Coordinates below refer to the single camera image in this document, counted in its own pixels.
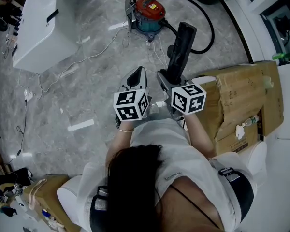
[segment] marble floor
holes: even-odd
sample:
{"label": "marble floor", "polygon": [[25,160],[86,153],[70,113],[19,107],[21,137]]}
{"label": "marble floor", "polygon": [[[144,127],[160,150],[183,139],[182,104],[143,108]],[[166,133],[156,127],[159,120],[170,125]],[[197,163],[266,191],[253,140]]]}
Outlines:
{"label": "marble floor", "polygon": [[[197,28],[193,48],[204,49],[211,37],[203,14],[185,0],[158,0],[166,8],[166,18],[175,28],[181,21]],[[101,52],[125,21],[124,0],[71,0],[75,8],[80,47],[76,54],[42,74],[47,89],[71,63]],[[202,5],[215,28],[215,43],[205,54],[190,54],[184,75],[247,62],[240,37],[221,4]],[[27,127],[20,156],[11,162],[14,169],[28,167],[36,176],[43,174],[81,174],[92,161],[103,164],[107,147],[116,133],[113,94],[121,78],[140,65],[147,71],[149,94],[153,101],[163,99],[156,81],[156,71],[164,68],[153,44],[144,38],[121,30],[108,49],[96,58],[75,64],[40,100],[28,102]],[[168,29],[159,34],[161,45],[174,43]],[[19,70],[12,58],[3,58],[6,32],[0,33],[0,149],[9,162],[20,149],[25,116],[24,89],[18,83]],[[164,60],[158,38],[154,41],[158,56]],[[37,76],[22,71],[20,84],[40,96]],[[93,119],[94,125],[75,131],[69,126]]]}

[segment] brown cardboard box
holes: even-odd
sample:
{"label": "brown cardboard box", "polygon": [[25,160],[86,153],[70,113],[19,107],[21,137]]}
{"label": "brown cardboard box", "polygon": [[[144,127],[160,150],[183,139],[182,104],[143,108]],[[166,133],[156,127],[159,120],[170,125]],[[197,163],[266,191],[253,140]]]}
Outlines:
{"label": "brown cardboard box", "polygon": [[267,136],[284,122],[284,103],[280,78],[276,62],[263,61],[256,63],[263,76],[269,76],[274,87],[266,90],[265,102],[259,112],[258,134]]}
{"label": "brown cardboard box", "polygon": [[202,73],[216,81],[202,84],[207,92],[204,109],[198,118],[212,139],[217,154],[240,151],[257,141],[257,127],[245,128],[245,136],[238,140],[235,127],[256,115],[265,101],[261,69],[257,66],[235,66]]}
{"label": "brown cardboard box", "polygon": [[[81,228],[71,222],[57,197],[57,190],[69,180],[69,177],[67,175],[47,175],[45,178],[47,182],[35,194],[36,203],[34,210],[47,225],[48,222],[42,215],[43,209],[46,209],[57,222],[64,225],[67,232],[79,232]],[[29,194],[36,183],[37,182],[24,190],[26,202],[29,202]]]}

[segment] bracelet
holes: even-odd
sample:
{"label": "bracelet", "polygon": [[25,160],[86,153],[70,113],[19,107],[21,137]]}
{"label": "bracelet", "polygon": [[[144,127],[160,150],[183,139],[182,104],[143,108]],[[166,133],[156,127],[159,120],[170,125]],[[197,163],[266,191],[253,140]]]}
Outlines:
{"label": "bracelet", "polygon": [[133,132],[134,129],[132,129],[132,130],[122,130],[122,129],[119,129],[119,131],[121,131],[121,132]]}

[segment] vacuum hose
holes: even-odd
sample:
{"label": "vacuum hose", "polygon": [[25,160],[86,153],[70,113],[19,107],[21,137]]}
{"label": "vacuum hose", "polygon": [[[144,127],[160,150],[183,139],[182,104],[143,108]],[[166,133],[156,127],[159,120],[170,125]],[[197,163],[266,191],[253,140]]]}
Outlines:
{"label": "vacuum hose", "polygon": [[[209,19],[207,13],[204,11],[204,9],[198,5],[195,1],[193,0],[187,0],[189,2],[191,2],[193,5],[195,5],[196,7],[199,8],[199,10],[201,10],[201,12],[203,13],[203,15],[205,16],[206,20],[208,21],[208,24],[209,24],[209,27],[211,28],[211,32],[212,32],[212,38],[211,38],[211,41],[209,43],[209,45],[207,46],[207,48],[205,48],[204,50],[202,51],[197,51],[197,50],[193,50],[191,49],[191,52],[192,53],[196,53],[196,54],[202,54],[202,53],[205,53],[207,52],[211,47],[212,45],[214,44],[214,40],[215,40],[215,32],[214,32],[214,27],[213,27],[213,24],[211,22],[211,20]],[[161,23],[166,26],[167,28],[169,28],[176,36],[177,36],[177,31],[175,28],[173,28],[168,22],[167,20],[162,20]]]}

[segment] white t-shirt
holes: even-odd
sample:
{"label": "white t-shirt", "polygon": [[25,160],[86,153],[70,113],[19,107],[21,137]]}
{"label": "white t-shirt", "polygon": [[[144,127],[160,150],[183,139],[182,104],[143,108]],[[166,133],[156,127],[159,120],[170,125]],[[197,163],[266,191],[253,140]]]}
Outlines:
{"label": "white t-shirt", "polygon": [[[162,146],[160,160],[163,164],[158,169],[156,181],[159,196],[164,195],[175,179],[186,176],[203,191],[218,210],[225,231],[234,231],[235,212],[218,178],[217,170],[212,168],[205,156],[191,146],[187,132],[172,119],[149,121],[135,128],[131,146],[149,144]],[[242,169],[249,173],[236,153],[220,155],[217,160],[225,166]],[[80,183],[77,200],[80,205],[78,215],[80,225],[89,232],[91,229],[88,210],[90,210],[92,197],[97,193],[97,186],[103,184],[105,180],[104,172],[103,167],[94,167],[89,163],[84,169]]]}

